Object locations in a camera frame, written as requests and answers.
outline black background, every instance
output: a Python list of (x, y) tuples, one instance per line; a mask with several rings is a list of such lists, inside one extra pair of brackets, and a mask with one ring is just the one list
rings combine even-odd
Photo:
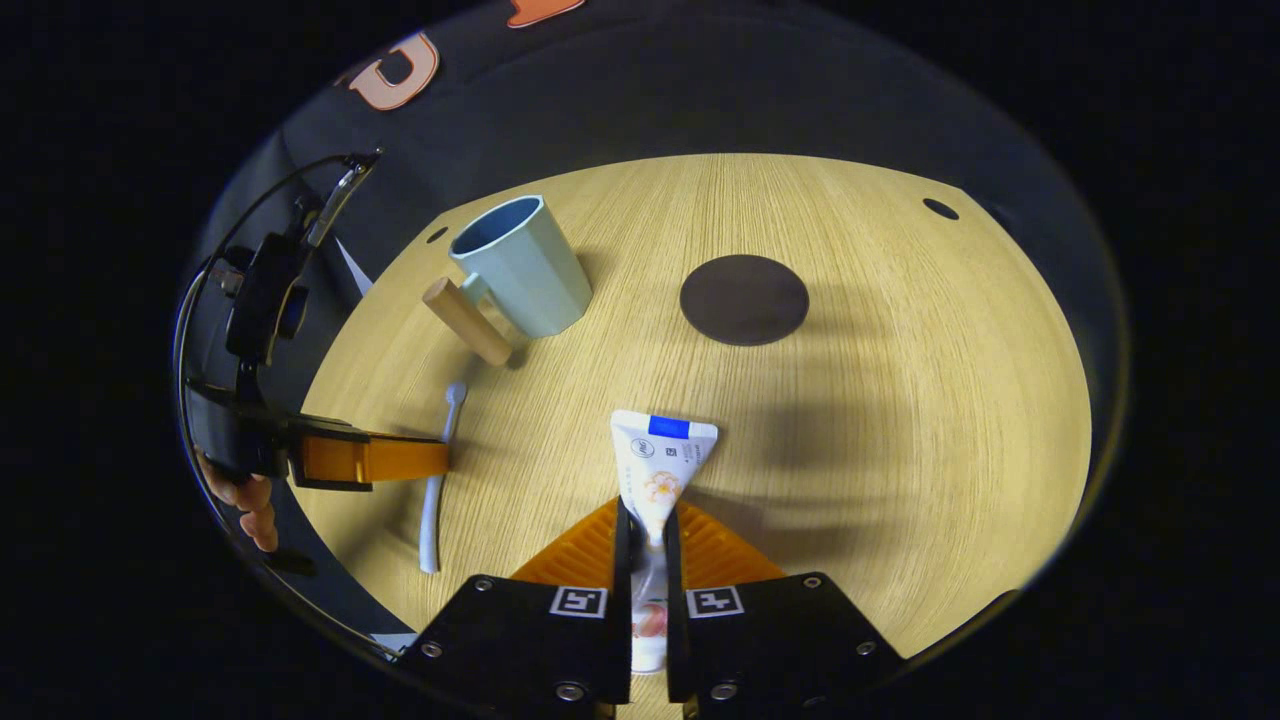
[[(178, 268), (237, 164), (321, 83), (467, 4), (19, 18), (9, 158), (37, 200), (5, 206), (32, 225), (19, 250), (45, 250), (28, 302), (54, 313), (12, 313), (19, 370), (41, 388), (15, 377), (6, 423), (17, 716), (444, 716), (239, 566), (183, 478), (166, 383)], [(850, 17), (973, 86), (1062, 164), (1114, 246), (1135, 331), (1134, 415), (1098, 512), (1033, 592), (872, 715), (1272, 715), (1276, 471), (1258, 451), (1276, 423), (1251, 347), (1276, 302), (1249, 293), (1274, 284), (1276, 6), (863, 5)], [(29, 487), (52, 498), (27, 501)]]

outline toothbrush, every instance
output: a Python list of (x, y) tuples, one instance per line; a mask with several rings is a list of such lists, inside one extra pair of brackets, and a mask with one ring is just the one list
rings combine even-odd
[[(449, 404), (449, 416), (444, 420), (444, 436), (440, 438), (445, 443), (453, 437), (453, 424), (458, 419), (458, 409), (467, 397), (466, 383), (453, 383), (444, 391), (444, 400)], [(444, 475), (431, 475), (426, 479), (426, 496), (422, 498), (422, 525), (417, 533), (417, 566), (424, 573), (440, 571), (440, 556), (435, 547), (436, 525), (440, 515), (440, 486), (444, 484)]]

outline toothpaste tube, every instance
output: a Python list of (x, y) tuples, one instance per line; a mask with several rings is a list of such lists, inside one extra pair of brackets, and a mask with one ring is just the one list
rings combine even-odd
[(617, 410), (612, 418), (622, 503), (644, 532), (631, 571), (631, 671), (657, 673), (667, 659), (667, 556), (662, 539), (676, 500), (707, 461), (716, 425)]

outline person's hand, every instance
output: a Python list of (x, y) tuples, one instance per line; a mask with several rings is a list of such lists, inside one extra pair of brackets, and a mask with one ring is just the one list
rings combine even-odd
[(271, 507), (271, 479), (253, 474), (250, 475), (252, 478), (250, 482), (236, 487), (214, 469), (198, 447), (196, 448), (196, 461), (209, 483), (209, 489), (227, 505), (244, 512), (241, 515), (241, 528), (244, 534), (253, 538), (259, 550), (275, 552), (280, 544), (280, 537), (275, 530), (275, 509)]

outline wooden peg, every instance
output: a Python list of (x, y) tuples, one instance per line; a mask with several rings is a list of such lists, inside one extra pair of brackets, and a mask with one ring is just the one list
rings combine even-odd
[(511, 343), (449, 278), (440, 278), (426, 288), (422, 302), (485, 363), (498, 366), (511, 357)]

